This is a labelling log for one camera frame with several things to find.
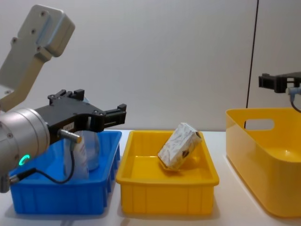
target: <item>green led light ring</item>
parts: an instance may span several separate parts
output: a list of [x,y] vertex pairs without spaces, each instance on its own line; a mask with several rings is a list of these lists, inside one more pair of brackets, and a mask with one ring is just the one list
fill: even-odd
[[24,155],[19,161],[19,166],[23,166],[25,164],[26,159],[30,159],[30,155],[28,154]]

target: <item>blue plastic bin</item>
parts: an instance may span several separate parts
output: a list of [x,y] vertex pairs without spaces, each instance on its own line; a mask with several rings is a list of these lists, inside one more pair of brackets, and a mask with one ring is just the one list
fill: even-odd
[[[120,160],[121,132],[103,131],[100,139],[99,167],[89,172],[88,180],[59,185],[35,173],[11,186],[16,213],[22,214],[102,214],[107,206],[111,182]],[[11,175],[36,167],[63,180],[63,141],[58,141],[41,156],[11,172]]]

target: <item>white wall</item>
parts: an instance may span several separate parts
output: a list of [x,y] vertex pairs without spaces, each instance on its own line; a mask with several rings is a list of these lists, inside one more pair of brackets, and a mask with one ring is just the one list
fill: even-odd
[[103,110],[128,105],[118,128],[224,130],[225,111],[246,105],[256,0],[1,0],[0,62],[38,3],[76,30],[19,107],[82,88]]
[[288,95],[259,88],[258,76],[301,71],[300,9],[298,0],[260,0],[249,107],[291,106]]

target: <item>black cable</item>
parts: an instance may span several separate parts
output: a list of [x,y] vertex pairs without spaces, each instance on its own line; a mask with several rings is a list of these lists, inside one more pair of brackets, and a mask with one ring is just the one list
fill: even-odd
[[246,108],[248,108],[248,106],[249,106],[249,95],[250,95],[251,75],[252,75],[252,68],[253,68],[253,56],[254,56],[254,48],[255,48],[258,7],[259,7],[259,0],[257,0],[257,5],[256,5],[255,24],[254,24],[254,33],[253,33],[253,44],[252,44],[251,63],[250,63],[250,72],[249,72],[249,83],[248,83],[248,91],[247,91],[247,94],[246,94]]
[[51,180],[52,182],[56,183],[56,184],[64,184],[66,182],[68,182],[71,177],[73,176],[74,173],[74,168],[75,168],[75,160],[74,160],[74,153],[72,150],[70,150],[70,156],[71,156],[71,172],[70,175],[67,177],[66,180],[56,180],[54,178],[52,178],[51,176],[49,176],[48,174],[44,173],[43,171],[37,169],[37,168],[31,168],[29,170],[26,170],[24,172],[18,173],[15,176],[19,179],[19,181],[23,180],[24,178],[30,176],[31,174],[34,173],[39,173],[41,175],[43,175],[44,177],[48,178],[49,180]]
[[297,112],[301,113],[301,110],[296,107],[296,105],[293,103],[293,101],[291,101],[291,105],[292,105],[293,109],[295,109]]

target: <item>black bracket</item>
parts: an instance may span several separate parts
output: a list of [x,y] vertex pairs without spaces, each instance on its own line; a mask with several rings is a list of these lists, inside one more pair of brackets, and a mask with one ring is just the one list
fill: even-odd
[[273,89],[275,93],[285,93],[288,83],[293,83],[294,87],[300,87],[301,72],[275,76],[264,73],[262,76],[259,76],[259,87]]
[[63,89],[48,96],[49,105],[36,109],[48,124],[51,144],[60,139],[57,136],[59,129],[101,132],[107,127],[124,124],[127,105],[121,104],[116,109],[103,111],[83,102],[84,95],[83,89],[74,92]]

